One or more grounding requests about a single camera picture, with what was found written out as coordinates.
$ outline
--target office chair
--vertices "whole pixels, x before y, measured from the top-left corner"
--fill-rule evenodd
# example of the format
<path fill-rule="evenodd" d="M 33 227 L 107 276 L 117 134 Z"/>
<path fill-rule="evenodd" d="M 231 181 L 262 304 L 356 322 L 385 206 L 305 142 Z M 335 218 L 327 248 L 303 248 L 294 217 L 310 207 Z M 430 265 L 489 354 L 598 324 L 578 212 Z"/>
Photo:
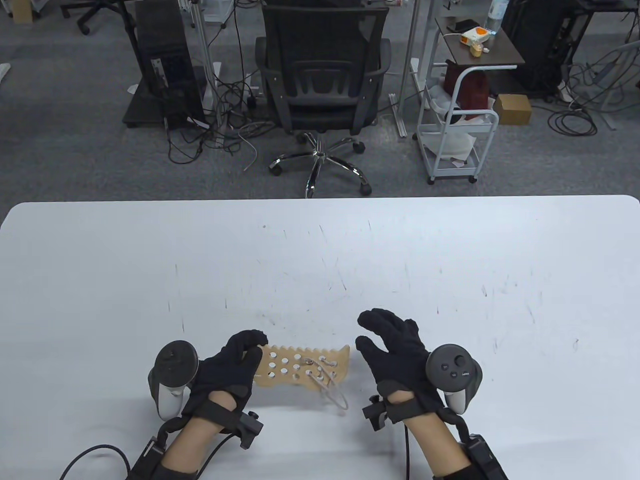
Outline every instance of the office chair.
<path fill-rule="evenodd" d="M 60 5 L 60 10 L 62 10 L 62 16 L 68 19 L 71 17 L 71 15 L 69 14 L 69 10 L 75 10 L 77 8 L 88 8 L 88 12 L 85 12 L 84 15 L 78 19 L 76 24 L 78 25 L 78 28 L 83 35 L 89 35 L 90 30 L 86 23 L 103 8 L 107 8 L 112 12 L 120 14 L 120 9 L 115 6 L 114 3 L 116 3 L 116 0 L 89 0 L 84 2 L 65 3 L 63 5 Z M 135 27 L 136 23 L 131 15 L 129 15 L 129 21 Z"/>
<path fill-rule="evenodd" d="M 297 140 L 312 147 L 281 155 L 269 171 L 277 176 L 283 162 L 312 157 L 305 198 L 316 191 L 325 162 L 357 175 L 360 193 L 371 194 L 362 171 L 333 155 L 348 143 L 362 153 L 364 144 L 347 137 L 327 145 L 324 134 L 349 130 L 354 136 L 375 121 L 382 81 L 391 64 L 391 43 L 382 38 L 387 12 L 388 8 L 262 7 L 266 37 L 256 39 L 255 59 L 270 117 L 286 132 L 301 131 Z"/>

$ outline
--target white vr controller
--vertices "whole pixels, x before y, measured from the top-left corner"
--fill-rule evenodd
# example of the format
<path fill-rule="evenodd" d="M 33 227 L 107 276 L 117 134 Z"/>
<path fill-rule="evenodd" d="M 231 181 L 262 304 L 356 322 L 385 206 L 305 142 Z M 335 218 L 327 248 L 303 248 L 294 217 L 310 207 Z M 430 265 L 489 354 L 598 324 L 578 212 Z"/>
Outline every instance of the white vr controller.
<path fill-rule="evenodd" d="M 482 382 L 482 369 L 459 345 L 436 348 L 427 359 L 427 378 L 444 393 L 447 406 L 458 415 L 466 412 Z"/>
<path fill-rule="evenodd" d="M 160 350 L 148 382 L 161 419 L 167 421 L 180 415 L 184 389 L 195 378 L 198 365 L 196 349 L 187 341 L 176 340 Z"/>

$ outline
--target black glove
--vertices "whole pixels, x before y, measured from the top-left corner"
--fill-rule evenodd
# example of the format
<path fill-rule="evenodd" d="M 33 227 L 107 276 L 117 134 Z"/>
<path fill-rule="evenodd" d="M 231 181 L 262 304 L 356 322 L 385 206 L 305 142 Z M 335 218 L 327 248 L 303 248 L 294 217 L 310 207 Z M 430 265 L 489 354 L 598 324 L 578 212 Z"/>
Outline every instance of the black glove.
<path fill-rule="evenodd" d="M 267 336 L 260 330 L 244 330 L 233 335 L 216 356 L 202 360 L 182 416 L 192 415 L 216 390 L 224 390 L 234 397 L 237 404 L 234 412 L 243 411 L 251 396 L 253 376 L 262 360 L 258 345 L 267 342 Z"/>
<path fill-rule="evenodd" d="M 356 348 L 369 364 L 384 400 L 398 390 L 407 390 L 415 394 L 424 413 L 444 407 L 436 388 L 427 379 L 425 366 L 429 352 L 413 320 L 400 320 L 388 310 L 374 308 L 362 312 L 358 324 L 379 335 L 387 347 L 388 353 L 368 337 L 356 339 Z"/>

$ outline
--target gray carpet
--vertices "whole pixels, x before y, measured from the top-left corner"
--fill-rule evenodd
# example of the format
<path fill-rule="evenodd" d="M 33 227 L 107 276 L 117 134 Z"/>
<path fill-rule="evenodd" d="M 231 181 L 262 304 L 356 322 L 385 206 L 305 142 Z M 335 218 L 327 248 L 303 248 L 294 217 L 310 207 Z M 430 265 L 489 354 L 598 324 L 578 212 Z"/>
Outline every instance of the gray carpet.
<path fill-rule="evenodd" d="M 12 64 L 0 84 L 0 220 L 20 202 L 303 196 L 308 163 L 287 166 L 280 177 L 267 172 L 270 159 L 299 148 L 282 131 L 253 141 L 259 156 L 243 172 L 253 158 L 247 146 L 233 156 L 205 150 L 197 162 L 179 166 L 167 160 L 162 129 L 127 130 L 121 123 L 131 99 L 127 87 L 137 83 L 140 74 L 119 17 L 100 12 L 90 22 L 91 35 L 84 37 L 73 21 L 80 13 L 64 20 L 57 1 L 51 0 L 42 18 L 28 27 L 14 26 L 0 15 L 0 62 Z M 409 17 L 410 9 L 393 9 L 387 20 L 392 72 L 401 69 Z M 621 43 L 630 23 L 620 23 L 619 18 L 596 18 L 577 60 L 595 61 Z M 245 67 L 251 71 L 253 41 L 263 30 L 260 11 L 239 11 L 238 23 Z M 230 26 L 212 49 L 215 60 L 223 62 L 221 76 L 227 81 L 240 76 L 236 32 Z M 216 31 L 209 28 L 210 35 Z M 197 57 L 197 49 L 192 51 Z M 387 76 L 382 105 L 388 103 L 386 92 L 398 91 L 399 81 L 399 76 Z M 624 104 L 639 101 L 640 90 L 630 84 Z M 412 130 L 418 107 L 413 99 L 406 105 L 406 123 Z M 343 155 L 364 170 L 374 196 L 640 196 L 640 108 L 616 114 L 616 132 L 596 118 L 600 133 L 589 138 L 559 136 L 548 129 L 548 114 L 534 111 L 531 125 L 498 130 L 478 183 L 439 180 L 434 186 L 426 184 L 415 142 L 397 137 L 388 112 L 361 134 L 367 145 L 364 155 L 354 155 L 349 147 Z M 358 196 L 358 184 L 348 173 L 327 166 L 316 196 Z"/>

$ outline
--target chair wheel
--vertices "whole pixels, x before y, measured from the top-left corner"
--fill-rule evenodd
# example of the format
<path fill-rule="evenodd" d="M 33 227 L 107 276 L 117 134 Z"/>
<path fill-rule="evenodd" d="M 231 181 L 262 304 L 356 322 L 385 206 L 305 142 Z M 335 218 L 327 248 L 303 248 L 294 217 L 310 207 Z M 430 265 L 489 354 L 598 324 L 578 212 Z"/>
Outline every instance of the chair wheel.
<path fill-rule="evenodd" d="M 274 177 L 279 177 L 280 174 L 282 173 L 282 167 L 278 164 L 274 166 L 270 166 L 269 173 L 272 174 Z"/>
<path fill-rule="evenodd" d="M 373 191 L 373 189 L 371 188 L 371 185 L 369 185 L 368 183 L 361 183 L 360 184 L 360 194 L 362 196 L 369 196 L 369 195 L 371 195 L 372 191 Z"/>
<path fill-rule="evenodd" d="M 351 145 L 353 146 L 353 151 L 356 152 L 357 154 L 364 153 L 364 143 L 362 143 L 361 141 L 355 141 Z"/>

